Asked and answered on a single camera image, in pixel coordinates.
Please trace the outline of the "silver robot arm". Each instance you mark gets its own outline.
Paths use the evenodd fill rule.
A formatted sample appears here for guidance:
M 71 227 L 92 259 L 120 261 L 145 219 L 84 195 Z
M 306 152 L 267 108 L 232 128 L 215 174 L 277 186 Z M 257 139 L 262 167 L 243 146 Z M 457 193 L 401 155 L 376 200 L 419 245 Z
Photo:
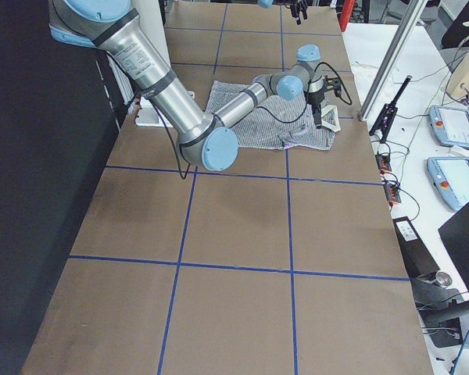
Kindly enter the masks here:
M 257 4 L 265 9 L 270 8 L 274 4 L 279 4 L 284 6 L 286 9 L 289 9 L 292 18 L 296 21 L 297 25 L 300 25 L 303 20 L 308 19 L 307 9 L 308 1 L 306 0 L 284 0 L 284 1 L 274 1 L 274 0 L 258 0 Z
M 316 45 L 300 47 L 288 72 L 259 75 L 215 112 L 202 111 L 142 30 L 141 9 L 136 1 L 50 1 L 49 27 L 57 41 L 97 48 L 116 60 L 176 130 L 178 159 L 211 171 L 229 168 L 238 156 L 234 125 L 272 95 L 291 101 L 306 93 L 307 103 L 320 112 L 324 78 Z

